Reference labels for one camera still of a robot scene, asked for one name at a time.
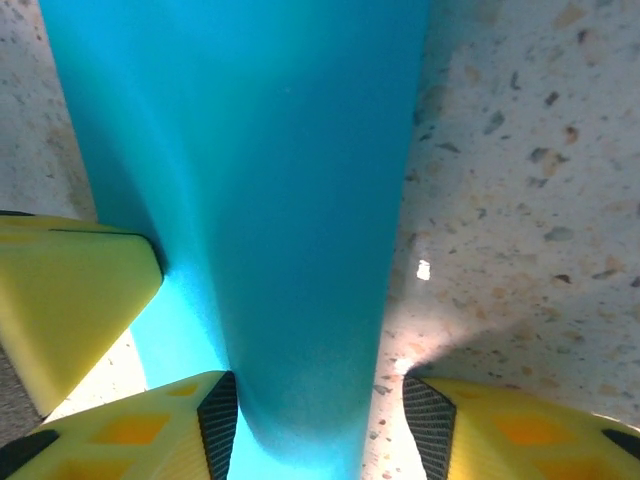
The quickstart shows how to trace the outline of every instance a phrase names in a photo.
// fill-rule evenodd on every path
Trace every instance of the speckled floor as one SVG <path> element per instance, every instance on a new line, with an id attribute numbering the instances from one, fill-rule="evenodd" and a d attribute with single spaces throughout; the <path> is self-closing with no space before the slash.
<path id="1" fill-rule="evenodd" d="M 0 8 L 0 201 L 91 218 L 37 4 Z M 414 365 L 640 425 L 639 23 L 640 0 L 432 2 L 363 479 L 424 478 Z"/>

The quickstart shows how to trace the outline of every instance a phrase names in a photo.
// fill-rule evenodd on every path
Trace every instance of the yellow plastic base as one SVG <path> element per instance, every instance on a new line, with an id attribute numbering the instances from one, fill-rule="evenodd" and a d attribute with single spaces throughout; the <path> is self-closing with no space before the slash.
<path id="1" fill-rule="evenodd" d="M 628 426 L 518 391 L 420 380 L 455 405 L 448 480 L 640 478 L 640 460 L 603 434 L 611 429 L 639 439 Z"/>
<path id="2" fill-rule="evenodd" d="M 78 385 L 161 283 L 141 236 L 57 217 L 0 216 L 0 342 L 42 415 Z"/>
<path id="3" fill-rule="evenodd" d="M 53 429 L 60 437 L 9 480 L 209 480 L 197 408 L 224 373 L 45 424 L 36 431 Z"/>

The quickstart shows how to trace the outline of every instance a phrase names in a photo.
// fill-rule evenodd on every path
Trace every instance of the turquoise cylinder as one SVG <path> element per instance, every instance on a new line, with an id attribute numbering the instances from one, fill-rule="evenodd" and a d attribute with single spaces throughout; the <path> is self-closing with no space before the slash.
<path id="1" fill-rule="evenodd" d="M 41 0 L 148 383 L 231 368 L 229 478 L 359 478 L 426 0 Z"/>

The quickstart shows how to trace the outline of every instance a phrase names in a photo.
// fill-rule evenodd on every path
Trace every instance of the terrazzo floor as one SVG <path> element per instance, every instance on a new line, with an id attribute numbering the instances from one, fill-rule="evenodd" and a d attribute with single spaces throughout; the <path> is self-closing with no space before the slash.
<path id="1" fill-rule="evenodd" d="M 640 0 L 432 2 L 363 479 L 425 478 L 415 366 L 640 426 L 638 24 Z M 94 218 L 34 0 L 0 3 L 0 202 Z M 100 365 L 61 414 L 145 388 L 130 336 Z"/>

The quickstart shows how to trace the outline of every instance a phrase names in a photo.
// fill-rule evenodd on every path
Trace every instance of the floor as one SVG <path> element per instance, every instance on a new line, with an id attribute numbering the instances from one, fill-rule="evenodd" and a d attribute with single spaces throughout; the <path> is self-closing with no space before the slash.
<path id="1" fill-rule="evenodd" d="M 640 426 L 639 21 L 640 0 L 432 2 L 363 479 L 424 478 L 416 366 Z M 0 4 L 0 65 L 3 207 L 93 218 L 34 0 Z M 97 368 L 67 411 L 145 388 L 130 336 Z"/>

